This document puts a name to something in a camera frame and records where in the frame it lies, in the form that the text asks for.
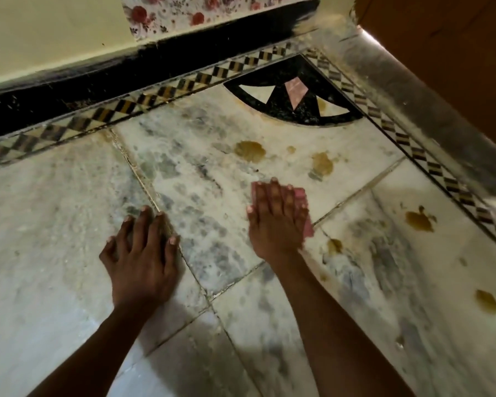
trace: person's right hand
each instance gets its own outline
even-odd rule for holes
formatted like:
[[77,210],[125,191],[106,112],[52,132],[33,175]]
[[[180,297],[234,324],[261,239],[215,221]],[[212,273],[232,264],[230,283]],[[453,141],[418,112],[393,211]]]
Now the person's right hand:
[[[118,234],[108,239],[99,259],[112,281],[114,308],[147,307],[152,314],[173,293],[179,240],[175,236],[167,240],[164,229],[165,214],[158,213],[151,222],[151,208],[144,206],[136,220],[127,216]],[[128,243],[131,232],[132,247]]]
[[291,253],[303,244],[303,228],[308,209],[295,207],[294,188],[289,185],[283,197],[276,178],[270,183],[270,193],[261,182],[256,186],[257,209],[248,206],[249,236],[257,256],[271,263]]

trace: mosaic border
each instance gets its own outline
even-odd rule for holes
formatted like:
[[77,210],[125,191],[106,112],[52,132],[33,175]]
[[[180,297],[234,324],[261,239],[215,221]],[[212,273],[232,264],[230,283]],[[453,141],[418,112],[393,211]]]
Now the mosaic border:
[[428,178],[465,211],[468,216],[496,242],[496,216],[481,198],[471,193],[433,155],[412,138],[394,119],[384,113],[365,96],[364,92],[348,79],[317,49],[302,53],[334,86],[353,102]]
[[305,48],[303,36],[287,39],[6,135],[0,138],[0,167],[297,55]]

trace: black baseboard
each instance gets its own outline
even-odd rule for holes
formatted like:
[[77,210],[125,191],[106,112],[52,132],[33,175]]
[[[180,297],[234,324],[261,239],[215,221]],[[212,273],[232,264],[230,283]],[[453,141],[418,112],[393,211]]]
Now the black baseboard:
[[113,66],[2,93],[0,136],[288,39],[318,4],[302,1],[171,37]]

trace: pink sponge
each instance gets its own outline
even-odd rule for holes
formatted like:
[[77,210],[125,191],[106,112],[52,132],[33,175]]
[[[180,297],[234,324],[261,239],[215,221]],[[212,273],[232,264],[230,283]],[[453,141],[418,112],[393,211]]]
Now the pink sponge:
[[[257,205],[255,203],[255,186],[257,182],[252,183],[252,205],[255,209],[257,209]],[[270,192],[270,184],[266,183],[264,184],[266,186],[266,193],[268,194]],[[282,186],[281,187],[281,194],[284,196],[285,191],[287,190],[286,187]],[[295,201],[296,201],[296,208],[300,208],[301,205],[305,205],[306,207],[309,207],[308,201],[307,201],[307,194],[305,193],[304,188],[294,188],[294,195],[295,195]],[[305,227],[303,228],[303,239],[307,237],[313,237],[314,236],[314,229],[312,228],[312,222],[311,222],[311,215],[307,216],[307,220],[305,221]]]

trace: pink diamond inlay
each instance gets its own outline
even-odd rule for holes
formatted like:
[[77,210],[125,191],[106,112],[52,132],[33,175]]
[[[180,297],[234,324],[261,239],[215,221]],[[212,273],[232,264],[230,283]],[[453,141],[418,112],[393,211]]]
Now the pink diamond inlay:
[[288,97],[292,104],[292,110],[295,110],[309,89],[298,77],[285,82],[284,86],[287,89]]

